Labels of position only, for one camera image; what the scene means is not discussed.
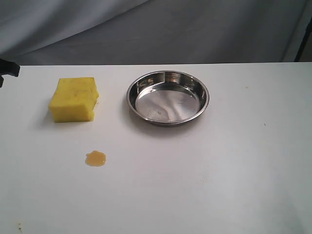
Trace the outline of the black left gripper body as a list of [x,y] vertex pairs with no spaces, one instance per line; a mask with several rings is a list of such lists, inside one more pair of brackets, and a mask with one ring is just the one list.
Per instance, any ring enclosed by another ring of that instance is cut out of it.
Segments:
[[4,75],[10,75],[13,77],[18,77],[20,73],[20,66],[15,62],[0,59],[0,88],[3,86]]

